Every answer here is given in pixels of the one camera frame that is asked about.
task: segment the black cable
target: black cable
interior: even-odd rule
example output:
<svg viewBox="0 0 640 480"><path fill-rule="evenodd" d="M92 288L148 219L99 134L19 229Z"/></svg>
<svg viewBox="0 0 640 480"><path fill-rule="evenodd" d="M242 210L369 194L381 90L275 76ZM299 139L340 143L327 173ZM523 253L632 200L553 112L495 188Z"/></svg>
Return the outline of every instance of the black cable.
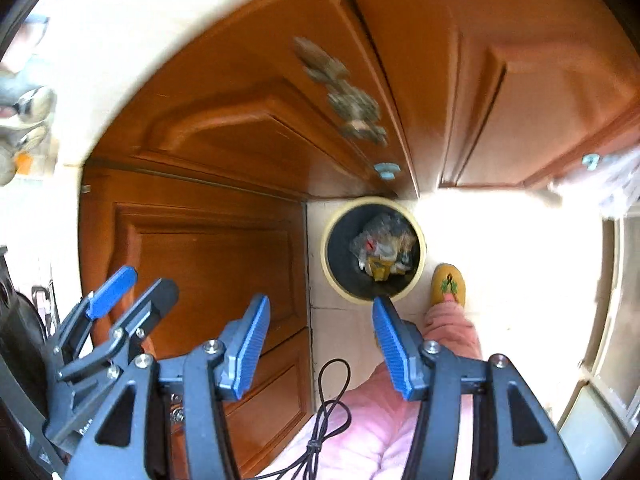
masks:
<svg viewBox="0 0 640 480"><path fill-rule="evenodd" d="M335 397L335 399L324 400L324 392L322 391L322 375L324 374L324 370L333 363L343 363L346 366L347 379L344 381L344 386L340 390L338 396ZM273 473L255 476L248 480L262 480L263 478L271 478L273 476L276 477L276 480L280 480L293 468L297 469L295 473L293 473L291 480L296 478L303 468L304 472L302 474L302 480L316 480L322 443L332 436L336 436L345 432L351 425L351 411L347 407L347 405L340 400L345 391L347 391L347 387L349 386L350 381L351 367L349 366L349 363L347 361L340 358L327 361L324 366L322 366L322 368L320 369L320 373L318 374L318 393L320 394L320 408L318 409L318 413L316 413L316 423L314 424L314 430L311 433L311 439L306 443L306 451L290 466L278 471L274 471ZM326 431L329 427L329 416L336 406L340 406L346 412L347 420L341 426L335 428L335 430L333 430L331 433L327 433Z"/></svg>

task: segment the cabinet handle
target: cabinet handle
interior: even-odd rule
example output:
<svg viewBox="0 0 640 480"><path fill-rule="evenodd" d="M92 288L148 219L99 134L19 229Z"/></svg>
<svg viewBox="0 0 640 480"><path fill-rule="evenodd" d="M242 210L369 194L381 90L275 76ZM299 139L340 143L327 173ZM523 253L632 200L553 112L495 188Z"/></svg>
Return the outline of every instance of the cabinet handle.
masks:
<svg viewBox="0 0 640 480"><path fill-rule="evenodd" d="M345 121L340 133L347 138L365 139L386 146L386 131L376 124L380 107L364 90L347 82L347 68L335 57L306 38L294 38L294 51L305 72L328 90L331 108Z"/></svg>

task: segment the pink pants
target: pink pants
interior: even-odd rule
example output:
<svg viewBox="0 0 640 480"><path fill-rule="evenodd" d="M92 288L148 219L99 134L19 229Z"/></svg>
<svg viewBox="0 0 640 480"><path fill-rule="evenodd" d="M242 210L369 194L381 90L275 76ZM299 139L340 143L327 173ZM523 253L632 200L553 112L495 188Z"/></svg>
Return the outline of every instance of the pink pants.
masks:
<svg viewBox="0 0 640 480"><path fill-rule="evenodd" d="M425 339L433 339L459 356L481 359L478 334L465 319L464 310L455 301L431 307L422 330ZM460 436L454 480L469 478L473 430L473 397L463 396ZM371 377L342 397L353 420L344 433L322 444L318 480L396 480L401 478L414 437L419 402L407 402L391 384L384 363ZM330 417L329 431L346 420L337 406ZM282 469L306 450L315 417L293 438L282 453L260 474ZM290 479L292 472L284 477Z"/></svg>

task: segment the blue gripper pad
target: blue gripper pad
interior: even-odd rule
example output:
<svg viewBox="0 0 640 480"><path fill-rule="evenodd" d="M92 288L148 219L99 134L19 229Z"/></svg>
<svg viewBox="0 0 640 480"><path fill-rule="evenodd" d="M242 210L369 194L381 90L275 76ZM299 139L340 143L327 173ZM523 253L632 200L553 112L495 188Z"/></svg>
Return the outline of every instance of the blue gripper pad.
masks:
<svg viewBox="0 0 640 480"><path fill-rule="evenodd" d="M132 286L136 284L138 274L136 269L129 266L120 267L102 286L89 298L89 306L86 316L91 319L100 319L118 303Z"/></svg>
<svg viewBox="0 0 640 480"><path fill-rule="evenodd" d="M256 294L242 319L228 323L222 331L219 339L225 344L225 361L215 375L224 400L240 400L251 386L270 319L269 298Z"/></svg>
<svg viewBox="0 0 640 480"><path fill-rule="evenodd" d="M386 296L373 301L372 316L394 388L405 400L421 400L428 386L428 371L420 357L420 332L413 323L400 319Z"/></svg>

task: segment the wooden cabinet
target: wooden cabinet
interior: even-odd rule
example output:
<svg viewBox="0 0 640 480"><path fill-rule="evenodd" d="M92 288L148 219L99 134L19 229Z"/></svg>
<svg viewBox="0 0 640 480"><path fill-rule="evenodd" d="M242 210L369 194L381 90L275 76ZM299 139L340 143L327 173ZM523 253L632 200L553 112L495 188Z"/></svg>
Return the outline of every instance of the wooden cabinet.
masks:
<svg viewBox="0 0 640 480"><path fill-rule="evenodd" d="M536 186L638 142L640 60L601 0L356 2L422 192Z"/></svg>
<svg viewBox="0 0 640 480"><path fill-rule="evenodd" d="M117 318L157 278L180 299L145 345L158 358L190 352L242 316L252 295L267 294L271 326L264 351L307 324L302 204L225 187L129 171L87 168L82 182L82 289L95 290L122 265L138 283ZM94 340L106 336L108 323Z"/></svg>
<svg viewBox="0 0 640 480"><path fill-rule="evenodd" d="M225 406L236 462L244 478L267 467L311 416L309 347L305 329L264 354L251 390L239 402ZM174 472L177 479L185 479L184 433L175 429Z"/></svg>
<svg viewBox="0 0 640 480"><path fill-rule="evenodd" d="M350 140L327 88L294 52L307 38L380 106L388 145ZM373 47L346 0L254 0L185 46L105 132L94 162L233 184L299 199L417 190ZM373 166L400 166L381 180Z"/></svg>
<svg viewBox="0 0 640 480"><path fill-rule="evenodd" d="M312 413L306 329L306 238L299 202L238 189L105 168L86 168L81 195L82 289L95 290L122 265L138 271L116 319L155 279L171 278L178 303L143 346L158 359L190 352L267 294L271 323L252 389L225 407L238 465L253 475ZM94 343L106 338L100 320ZM174 470L188 477L184 438L174 434Z"/></svg>

